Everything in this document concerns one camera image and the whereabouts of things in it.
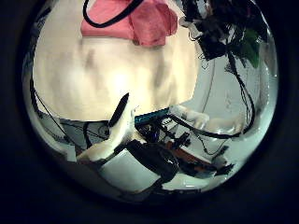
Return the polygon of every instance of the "teal object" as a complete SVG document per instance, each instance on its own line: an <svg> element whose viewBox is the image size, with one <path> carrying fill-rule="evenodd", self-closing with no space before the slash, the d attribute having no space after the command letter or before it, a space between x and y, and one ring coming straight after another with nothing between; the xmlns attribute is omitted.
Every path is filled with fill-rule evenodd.
<svg viewBox="0 0 299 224"><path fill-rule="evenodd" d="M135 117L135 124L148 122L150 119L157 118L163 115L166 115L169 111L169 108L151 112L148 114L140 115Z"/></svg>

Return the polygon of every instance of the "green object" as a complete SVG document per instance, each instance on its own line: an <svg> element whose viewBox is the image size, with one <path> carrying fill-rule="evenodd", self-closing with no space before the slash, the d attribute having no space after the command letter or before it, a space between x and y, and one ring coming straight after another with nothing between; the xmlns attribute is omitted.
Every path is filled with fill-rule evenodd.
<svg viewBox="0 0 299 224"><path fill-rule="evenodd" d="M254 68L259 66L259 35L252 29L245 29L241 37L241 29L236 28L235 38L232 40L229 48L241 61L248 60Z"/></svg>

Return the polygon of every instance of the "white plastic object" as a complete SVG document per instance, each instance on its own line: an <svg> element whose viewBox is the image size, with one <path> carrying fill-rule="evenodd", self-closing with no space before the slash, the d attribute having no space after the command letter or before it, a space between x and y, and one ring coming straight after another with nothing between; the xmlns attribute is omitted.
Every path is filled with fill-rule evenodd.
<svg viewBox="0 0 299 224"><path fill-rule="evenodd" d="M135 159L127 149L105 163L99 174L112 186L135 193L149 188L160 178Z"/></svg>

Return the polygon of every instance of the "pink towel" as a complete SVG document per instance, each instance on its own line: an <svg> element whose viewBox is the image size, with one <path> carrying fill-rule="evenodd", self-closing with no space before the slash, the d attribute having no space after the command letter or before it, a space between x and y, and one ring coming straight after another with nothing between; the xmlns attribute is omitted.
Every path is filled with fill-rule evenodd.
<svg viewBox="0 0 299 224"><path fill-rule="evenodd" d="M96 0L88 12L89 17L102 23L122 12L132 0ZM168 35L176 33L177 14L164 0L144 0L134 12L123 20L106 28L94 28L83 20L83 36L111 36L137 41L145 47L165 44Z"/></svg>

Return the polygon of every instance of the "wire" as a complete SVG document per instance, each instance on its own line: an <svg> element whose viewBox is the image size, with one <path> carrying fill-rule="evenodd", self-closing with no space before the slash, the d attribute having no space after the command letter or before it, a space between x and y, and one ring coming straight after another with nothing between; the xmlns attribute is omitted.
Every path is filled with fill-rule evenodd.
<svg viewBox="0 0 299 224"><path fill-rule="evenodd" d="M46 106L44 105L44 103L42 102L42 100L40 99L38 93L36 92L36 89L33 89L36 97L38 99L38 101L43 105L44 109L47 111L48 115L50 116L50 118L54 121L54 123L57 125L57 127L60 129L60 131L62 131L62 133L64 133L64 135L67 137L67 139L72 142L75 146L78 147L77 143L68 136L68 134L60 127L60 125L56 122L56 120L54 119L54 117L51 115L51 113L49 112L49 110L46 108Z"/></svg>
<svg viewBox="0 0 299 224"><path fill-rule="evenodd" d="M71 127L74 127L74 128L77 128L78 130L81 130L83 131L83 128L78 126L78 125L75 125L75 124L68 124L68 123L62 123L63 125L66 125L66 126L71 126ZM88 134L93 136L93 137L99 137L99 138L102 138L102 139L106 139L105 137L97 134L97 133L94 133L92 132L91 130L87 130Z"/></svg>
<svg viewBox="0 0 299 224"><path fill-rule="evenodd" d="M205 153L206 153L207 155L209 155L209 156L214 156L215 154L217 154L217 153L222 149L224 143L225 143L227 140L228 140L228 139L225 139L225 140L221 143L221 145L219 146L219 148L218 148L215 152L213 152L213 153L209 153L209 152L207 151L207 149L204 149Z"/></svg>
<svg viewBox="0 0 299 224"><path fill-rule="evenodd" d="M105 28L105 27L108 27L108 26L118 22L118 21L123 20L125 17L130 15L143 2L143 0L133 0L132 3L130 3L130 5L127 8L125 8L119 15L115 16L111 20L103 22L103 23L96 23L96 22L92 21L87 14L87 6L88 6L89 1L90 0L85 0L85 2L84 2L83 17L87 23L89 23L91 26L93 26L95 28Z"/></svg>

